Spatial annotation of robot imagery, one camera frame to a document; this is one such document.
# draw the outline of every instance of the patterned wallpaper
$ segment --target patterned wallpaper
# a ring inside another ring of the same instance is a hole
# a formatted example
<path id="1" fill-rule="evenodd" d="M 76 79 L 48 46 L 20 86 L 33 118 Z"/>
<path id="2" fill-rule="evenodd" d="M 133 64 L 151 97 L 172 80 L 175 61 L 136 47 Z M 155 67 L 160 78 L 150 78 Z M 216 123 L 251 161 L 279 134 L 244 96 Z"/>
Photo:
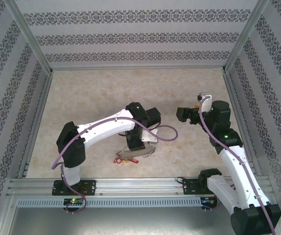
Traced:
<path id="1" fill-rule="evenodd" d="M 46 77 L 0 0 L 0 208 L 8 180 L 17 177 Z"/>
<path id="2" fill-rule="evenodd" d="M 281 207 L 281 0 L 268 3 L 229 72 L 260 168 Z"/>
<path id="3" fill-rule="evenodd" d="M 222 66 L 257 0 L 17 0 L 53 69 Z"/>

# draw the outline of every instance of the beige floor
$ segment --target beige floor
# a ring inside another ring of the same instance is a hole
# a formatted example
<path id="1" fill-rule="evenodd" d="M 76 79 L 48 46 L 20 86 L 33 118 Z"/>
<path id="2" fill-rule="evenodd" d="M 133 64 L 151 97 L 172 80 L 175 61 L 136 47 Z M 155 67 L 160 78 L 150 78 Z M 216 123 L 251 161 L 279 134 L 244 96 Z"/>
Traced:
<path id="1" fill-rule="evenodd" d="M 201 127 L 181 123 L 175 115 L 177 107 L 193 107 L 199 92 L 211 92 L 213 100 L 230 102 L 220 69 L 55 72 L 27 177 L 60 176 L 59 168 L 51 170 L 51 165 L 58 155 L 56 139 L 66 122 L 93 122 L 133 101 L 145 109 L 156 107 L 162 123 L 177 128 L 179 138 L 160 141 L 153 155 L 138 158 L 139 164 L 113 164 L 115 153 L 126 145 L 124 137 L 114 135 L 86 149 L 81 177 L 187 177 L 213 167 L 229 176 Z M 238 131 L 234 115 L 231 122 Z M 161 128 L 158 135 L 170 138 L 174 133 Z"/>

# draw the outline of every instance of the saw blade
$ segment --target saw blade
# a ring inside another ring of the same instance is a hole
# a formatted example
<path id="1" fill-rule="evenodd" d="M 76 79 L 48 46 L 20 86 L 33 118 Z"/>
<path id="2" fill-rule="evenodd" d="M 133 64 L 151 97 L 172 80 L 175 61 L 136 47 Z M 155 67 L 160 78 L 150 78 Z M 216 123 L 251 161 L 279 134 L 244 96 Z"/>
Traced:
<path id="1" fill-rule="evenodd" d="M 116 157 L 121 159 L 131 159 L 143 156 L 144 158 L 147 158 L 155 152 L 155 146 L 156 143 L 145 143 L 145 148 L 138 151 L 130 151 L 130 149 L 126 146 L 116 153 Z"/>

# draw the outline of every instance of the robotic arm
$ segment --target robotic arm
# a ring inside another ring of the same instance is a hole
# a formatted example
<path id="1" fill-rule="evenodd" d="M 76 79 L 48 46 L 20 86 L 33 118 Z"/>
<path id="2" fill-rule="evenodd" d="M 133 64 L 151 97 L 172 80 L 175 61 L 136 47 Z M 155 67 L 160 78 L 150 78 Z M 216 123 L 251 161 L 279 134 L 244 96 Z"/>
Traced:
<path id="1" fill-rule="evenodd" d="M 212 102 L 210 93 L 199 93 L 198 101 L 201 107 L 178 108 L 177 117 L 182 122 L 190 119 L 190 124 L 200 124 L 209 134 L 210 143 L 230 171 L 237 193 L 218 169 L 201 171 L 201 188 L 208 188 L 221 200 L 231 215 L 232 227 L 237 235 L 270 233 L 270 224 L 276 226 L 281 210 L 278 204 L 271 205 L 250 169 L 243 143 L 238 133 L 230 128 L 229 104 L 224 101 Z"/>
<path id="2" fill-rule="evenodd" d="M 161 122 L 161 116 L 157 108 L 145 110 L 140 103 L 133 102 L 118 113 L 96 122 L 79 126 L 75 126 L 73 122 L 65 124 L 56 142 L 59 153 L 71 139 L 83 132 L 78 139 L 73 141 L 62 156 L 64 160 L 64 177 L 69 186 L 73 186 L 80 181 L 79 165 L 86 159 L 85 149 L 100 140 L 125 131 L 128 149 L 131 152 L 145 149 L 147 146 L 145 142 L 157 143 L 157 138 L 153 138 L 145 131 L 143 132 L 143 128 L 133 120 L 145 127 L 151 127 Z M 94 126 L 94 128 L 85 132 L 85 129 L 90 126 Z"/>

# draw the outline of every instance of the enclosure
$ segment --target enclosure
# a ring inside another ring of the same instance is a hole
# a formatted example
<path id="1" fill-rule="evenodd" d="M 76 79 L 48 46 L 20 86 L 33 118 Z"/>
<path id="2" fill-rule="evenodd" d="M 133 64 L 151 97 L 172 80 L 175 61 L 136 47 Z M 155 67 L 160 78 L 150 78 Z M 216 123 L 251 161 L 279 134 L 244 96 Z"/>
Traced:
<path id="1" fill-rule="evenodd" d="M 200 92 L 230 104 L 231 128 L 281 208 L 281 0 L 0 0 L 0 234 L 232 234 L 224 207 L 187 208 L 195 197 L 175 181 L 218 168 L 231 182 L 204 130 L 176 117 Z M 178 139 L 137 164 L 113 163 L 126 146 L 118 135 L 87 148 L 80 176 L 97 181 L 96 196 L 70 218 L 51 194 L 64 124 L 131 102 L 156 107 Z"/>

